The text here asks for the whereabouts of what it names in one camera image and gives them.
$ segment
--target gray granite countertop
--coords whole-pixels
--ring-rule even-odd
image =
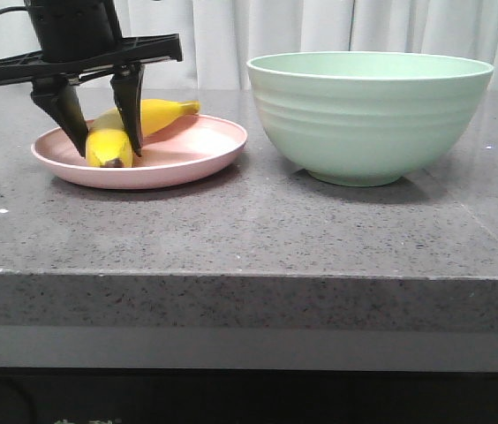
[[[125,192],[41,167],[29,91],[0,87],[0,324],[498,332],[498,93],[437,163],[365,189],[282,158],[249,92],[145,91],[249,138],[214,176]]]

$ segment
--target white curtain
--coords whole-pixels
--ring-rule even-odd
[[[313,50],[444,54],[495,65],[498,0],[115,0],[124,35],[180,33],[185,60],[151,64],[144,87],[246,89],[245,62]],[[21,0],[0,0],[0,7]],[[0,57],[38,49],[24,13],[0,17]],[[107,79],[87,83],[107,86]]]

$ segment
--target bowl rim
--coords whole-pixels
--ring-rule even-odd
[[[268,58],[268,57],[283,57],[283,56],[314,56],[314,55],[327,55],[327,54],[338,54],[342,56],[350,56],[350,55],[380,55],[380,56],[415,56],[415,57],[441,57],[444,59],[453,59],[456,61],[469,62],[472,64],[479,64],[485,67],[483,71],[479,72],[467,72],[467,73],[459,73],[458,75],[444,75],[444,76],[434,76],[434,77],[354,77],[347,75],[318,75],[314,73],[304,73],[304,72],[287,72],[287,71],[276,71],[268,68],[264,68],[258,65],[255,65],[254,62]],[[316,80],[348,80],[348,81],[432,81],[432,80],[459,80],[464,78],[473,78],[480,75],[488,75],[494,71],[494,65],[488,62],[483,62],[480,60],[469,59],[467,57],[457,57],[457,56],[448,56],[448,55],[434,55],[429,53],[409,53],[409,52],[400,52],[400,51],[368,51],[368,50],[325,50],[325,51],[297,51],[297,52],[288,52],[288,53],[278,53],[272,55],[264,55],[253,57],[245,63],[245,65],[255,71],[265,72],[274,75],[284,75],[289,77],[300,77],[300,78],[311,78]]]

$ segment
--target yellow banana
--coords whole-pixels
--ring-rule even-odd
[[[143,135],[155,133],[172,124],[183,115],[194,115],[200,103],[173,102],[163,99],[141,101],[141,131]],[[103,168],[131,168],[132,143],[116,108],[106,110],[90,126],[87,137],[86,159],[89,166]]]

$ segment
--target mint green bowl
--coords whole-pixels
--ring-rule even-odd
[[[256,57],[247,69],[260,121],[283,155],[329,183],[382,186],[457,142],[494,67],[341,51]]]

